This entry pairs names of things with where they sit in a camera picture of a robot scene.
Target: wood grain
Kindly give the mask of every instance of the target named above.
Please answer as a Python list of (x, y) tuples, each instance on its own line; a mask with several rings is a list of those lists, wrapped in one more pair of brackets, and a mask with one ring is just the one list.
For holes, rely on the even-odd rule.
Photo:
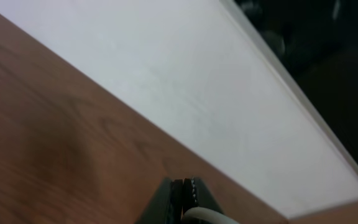
[(291, 224), (358, 224), (358, 202), (307, 215), (290, 221)]
[(133, 223), (192, 175), (242, 223), (287, 222), (0, 16), (0, 223)]

